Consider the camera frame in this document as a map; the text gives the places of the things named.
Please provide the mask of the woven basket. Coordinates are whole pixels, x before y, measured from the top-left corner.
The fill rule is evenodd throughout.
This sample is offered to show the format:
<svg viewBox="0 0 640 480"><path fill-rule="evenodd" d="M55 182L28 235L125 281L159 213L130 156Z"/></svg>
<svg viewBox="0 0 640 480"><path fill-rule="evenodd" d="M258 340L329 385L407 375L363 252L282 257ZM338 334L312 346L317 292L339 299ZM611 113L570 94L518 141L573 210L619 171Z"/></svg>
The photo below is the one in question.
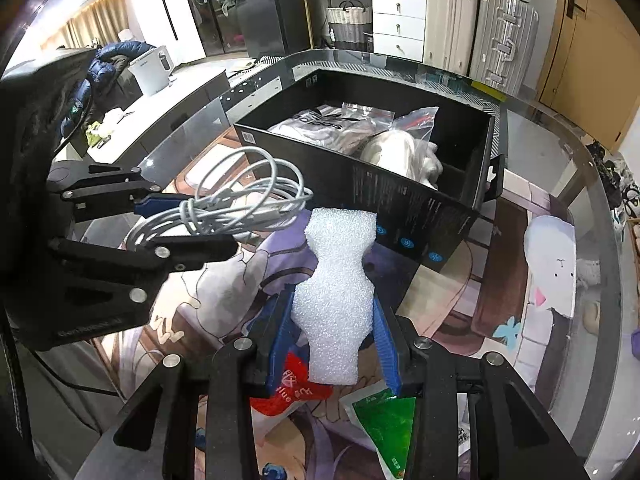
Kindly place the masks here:
<svg viewBox="0 0 640 480"><path fill-rule="evenodd" d="M326 9L330 37L341 50L370 52L373 41L372 8L360 0L343 0Z"/></svg>

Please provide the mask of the wooden door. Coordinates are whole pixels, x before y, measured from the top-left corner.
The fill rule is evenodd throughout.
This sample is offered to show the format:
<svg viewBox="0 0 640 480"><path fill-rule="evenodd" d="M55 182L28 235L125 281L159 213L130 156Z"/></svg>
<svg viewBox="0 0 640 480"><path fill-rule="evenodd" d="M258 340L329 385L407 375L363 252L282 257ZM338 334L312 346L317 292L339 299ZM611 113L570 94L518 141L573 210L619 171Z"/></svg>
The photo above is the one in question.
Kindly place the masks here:
<svg viewBox="0 0 640 480"><path fill-rule="evenodd" d="M639 34L616 0L556 0L537 99L620 147L639 111Z"/></svg>

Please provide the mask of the black cardboard box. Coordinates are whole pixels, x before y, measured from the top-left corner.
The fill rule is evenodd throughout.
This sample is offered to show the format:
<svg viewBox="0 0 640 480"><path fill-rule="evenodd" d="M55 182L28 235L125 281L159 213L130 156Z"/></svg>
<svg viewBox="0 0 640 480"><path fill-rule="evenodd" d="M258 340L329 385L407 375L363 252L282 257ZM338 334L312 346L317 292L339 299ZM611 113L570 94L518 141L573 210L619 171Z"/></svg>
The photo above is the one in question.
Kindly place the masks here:
<svg viewBox="0 0 640 480"><path fill-rule="evenodd" d="M444 172L436 188L307 141L271 132L301 110L344 102L405 115L435 105L435 142ZM399 81L318 68L234 123L244 145L289 160L314 192L309 207L372 211L378 242L442 270L468 236L485 202L503 188L503 156L491 153L495 119L486 112Z"/></svg>

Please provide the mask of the red white packet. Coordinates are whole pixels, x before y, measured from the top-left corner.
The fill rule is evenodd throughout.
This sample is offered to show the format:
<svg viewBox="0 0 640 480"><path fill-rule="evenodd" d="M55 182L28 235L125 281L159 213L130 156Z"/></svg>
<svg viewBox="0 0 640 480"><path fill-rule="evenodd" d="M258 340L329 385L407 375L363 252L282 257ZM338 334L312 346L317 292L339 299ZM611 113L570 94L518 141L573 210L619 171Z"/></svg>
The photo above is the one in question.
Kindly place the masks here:
<svg viewBox="0 0 640 480"><path fill-rule="evenodd" d="M288 352L280 382L274 393L267 399L250 400L254 439L258 451L265 451L268 446L274 446L305 452L305 438L290 416L308 401L328 400L332 393L332 386L311 382L308 379L306 362L295 353Z"/></svg>

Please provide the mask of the white foam block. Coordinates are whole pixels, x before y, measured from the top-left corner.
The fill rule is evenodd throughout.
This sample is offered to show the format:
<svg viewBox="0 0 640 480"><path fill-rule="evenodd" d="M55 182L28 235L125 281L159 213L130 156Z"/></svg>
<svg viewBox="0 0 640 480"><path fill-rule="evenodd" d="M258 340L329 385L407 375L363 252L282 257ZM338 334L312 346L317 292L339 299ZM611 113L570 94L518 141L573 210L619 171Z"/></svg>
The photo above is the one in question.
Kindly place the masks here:
<svg viewBox="0 0 640 480"><path fill-rule="evenodd" d="M316 208L305 237L317 266L295 287L291 316L307 338L308 378L351 386L358 382L360 344L372 330L374 285L362 260L375 241L376 214Z"/></svg>

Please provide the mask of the white plush toy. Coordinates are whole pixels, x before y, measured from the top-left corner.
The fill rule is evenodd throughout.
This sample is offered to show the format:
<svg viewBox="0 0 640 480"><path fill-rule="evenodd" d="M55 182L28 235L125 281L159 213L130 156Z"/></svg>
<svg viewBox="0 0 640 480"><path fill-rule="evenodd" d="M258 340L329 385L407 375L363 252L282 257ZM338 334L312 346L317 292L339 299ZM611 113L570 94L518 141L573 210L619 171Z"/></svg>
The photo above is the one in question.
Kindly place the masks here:
<svg viewBox="0 0 640 480"><path fill-rule="evenodd" d="M388 130L364 146L360 159L437 190L444 166L436 153L437 145L431 141L402 130Z"/></svg>

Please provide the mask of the white low cabinet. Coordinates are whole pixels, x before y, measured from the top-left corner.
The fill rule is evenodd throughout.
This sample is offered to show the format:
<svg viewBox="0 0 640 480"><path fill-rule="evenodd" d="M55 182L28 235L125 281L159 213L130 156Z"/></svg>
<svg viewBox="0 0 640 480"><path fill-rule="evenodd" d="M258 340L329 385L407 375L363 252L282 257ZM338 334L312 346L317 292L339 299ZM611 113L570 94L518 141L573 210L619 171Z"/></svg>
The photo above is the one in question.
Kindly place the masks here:
<svg viewBox="0 0 640 480"><path fill-rule="evenodd" d="M180 68L166 88L131 104L111 139L102 148L88 148L84 159L137 166L171 133L230 89L226 65L222 60Z"/></svg>

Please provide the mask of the silver suitcase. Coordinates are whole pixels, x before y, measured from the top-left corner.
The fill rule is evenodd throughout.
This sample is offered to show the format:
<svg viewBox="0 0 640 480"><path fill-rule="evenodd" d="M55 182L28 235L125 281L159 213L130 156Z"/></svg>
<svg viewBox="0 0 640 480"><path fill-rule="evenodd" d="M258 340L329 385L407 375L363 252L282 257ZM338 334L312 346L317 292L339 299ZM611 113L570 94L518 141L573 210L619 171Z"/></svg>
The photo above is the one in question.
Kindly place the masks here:
<svg viewBox="0 0 640 480"><path fill-rule="evenodd" d="M539 16L522 0L480 0L470 78L516 96L528 70Z"/></svg>

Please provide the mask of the white electric kettle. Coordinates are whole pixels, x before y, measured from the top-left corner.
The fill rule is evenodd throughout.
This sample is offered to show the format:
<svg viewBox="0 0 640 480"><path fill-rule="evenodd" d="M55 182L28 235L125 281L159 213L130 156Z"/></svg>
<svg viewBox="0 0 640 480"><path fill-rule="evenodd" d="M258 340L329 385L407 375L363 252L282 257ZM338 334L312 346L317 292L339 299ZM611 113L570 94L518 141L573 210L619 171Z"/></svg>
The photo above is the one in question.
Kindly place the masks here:
<svg viewBox="0 0 640 480"><path fill-rule="evenodd" d="M153 48L129 64L129 70L136 78L144 96L154 96L166 88L174 67L165 46Z"/></svg>

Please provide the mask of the black refrigerator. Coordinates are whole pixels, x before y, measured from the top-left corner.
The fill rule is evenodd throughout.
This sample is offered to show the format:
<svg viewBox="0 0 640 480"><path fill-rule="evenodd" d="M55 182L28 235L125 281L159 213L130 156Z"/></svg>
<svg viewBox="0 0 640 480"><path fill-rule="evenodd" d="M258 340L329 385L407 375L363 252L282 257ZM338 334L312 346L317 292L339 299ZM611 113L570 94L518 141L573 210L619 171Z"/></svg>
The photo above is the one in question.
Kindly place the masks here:
<svg viewBox="0 0 640 480"><path fill-rule="evenodd" d="M251 58L285 56L309 48L303 0L234 0Z"/></svg>

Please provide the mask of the dark glass cabinet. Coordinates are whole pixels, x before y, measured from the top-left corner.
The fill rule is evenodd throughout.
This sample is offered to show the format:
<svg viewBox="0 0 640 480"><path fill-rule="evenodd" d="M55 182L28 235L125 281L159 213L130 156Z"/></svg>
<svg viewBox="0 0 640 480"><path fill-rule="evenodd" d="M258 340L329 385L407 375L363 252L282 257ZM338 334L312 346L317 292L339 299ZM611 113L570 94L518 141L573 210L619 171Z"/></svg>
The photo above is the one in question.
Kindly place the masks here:
<svg viewBox="0 0 640 480"><path fill-rule="evenodd" d="M203 0L203 46L207 55L245 50L235 0Z"/></svg>

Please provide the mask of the silver foil pouch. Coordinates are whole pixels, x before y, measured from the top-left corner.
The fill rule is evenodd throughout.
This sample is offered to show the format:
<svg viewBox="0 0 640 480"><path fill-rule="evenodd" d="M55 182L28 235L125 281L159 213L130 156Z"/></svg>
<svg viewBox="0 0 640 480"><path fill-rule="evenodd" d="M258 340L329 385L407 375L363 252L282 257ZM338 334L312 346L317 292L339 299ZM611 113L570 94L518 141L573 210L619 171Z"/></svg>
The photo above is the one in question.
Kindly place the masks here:
<svg viewBox="0 0 640 480"><path fill-rule="evenodd" d="M268 131L330 151L352 155L372 136L384 131L385 127L385 122L356 110L322 106L301 110L269 127Z"/></svg>

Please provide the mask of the blue down jacket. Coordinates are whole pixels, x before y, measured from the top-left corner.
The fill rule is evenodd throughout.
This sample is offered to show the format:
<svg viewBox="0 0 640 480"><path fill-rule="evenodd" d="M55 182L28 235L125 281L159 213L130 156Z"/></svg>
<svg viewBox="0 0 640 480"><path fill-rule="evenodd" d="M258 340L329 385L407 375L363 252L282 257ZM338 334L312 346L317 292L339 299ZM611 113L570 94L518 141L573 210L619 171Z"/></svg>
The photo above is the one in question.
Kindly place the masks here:
<svg viewBox="0 0 640 480"><path fill-rule="evenodd" d="M85 78L73 93L72 105L60 127L61 136L68 138L78 128L102 122L113 108L125 108L128 96L118 90L118 80L132 61L152 49L152 44L133 39L97 50Z"/></svg>

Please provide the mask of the anime print desk mat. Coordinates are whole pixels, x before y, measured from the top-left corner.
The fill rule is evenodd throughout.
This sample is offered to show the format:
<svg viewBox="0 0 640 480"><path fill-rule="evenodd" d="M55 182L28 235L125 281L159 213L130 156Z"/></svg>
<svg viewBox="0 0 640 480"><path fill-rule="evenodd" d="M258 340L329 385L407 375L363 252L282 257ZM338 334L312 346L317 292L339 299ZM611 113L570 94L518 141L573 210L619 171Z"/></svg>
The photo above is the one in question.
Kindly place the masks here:
<svg viewBox="0 0 640 480"><path fill-rule="evenodd" d="M493 200L440 271L375 245L364 259L384 304L410 318L418 333L449 351L477 358L503 351L544 406L559 382L570 319L561 289L533 256L550 242L533 230L527 205ZM306 218L243 249L228 262L168 278L151 322L99 342L120 390L132 393L169 353L200 356L237 335L287 284L305 281L317 259L307 247ZM305 438L305 452L268 446L260 466L291 479L386 479L373 445L348 419L340 399L382 380L372 347L361 350L359 378L333 386L324 401L308 401L290 419Z"/></svg>

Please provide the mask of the green medicine pouch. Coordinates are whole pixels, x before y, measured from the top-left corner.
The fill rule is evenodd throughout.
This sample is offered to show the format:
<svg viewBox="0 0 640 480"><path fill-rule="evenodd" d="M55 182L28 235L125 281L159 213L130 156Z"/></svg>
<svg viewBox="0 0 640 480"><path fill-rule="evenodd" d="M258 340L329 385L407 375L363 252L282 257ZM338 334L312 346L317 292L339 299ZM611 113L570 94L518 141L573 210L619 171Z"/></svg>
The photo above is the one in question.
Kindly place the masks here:
<svg viewBox="0 0 640 480"><path fill-rule="evenodd" d="M380 380L346 394L340 404L349 421L373 445L385 478L405 478L416 399L398 398Z"/></svg>

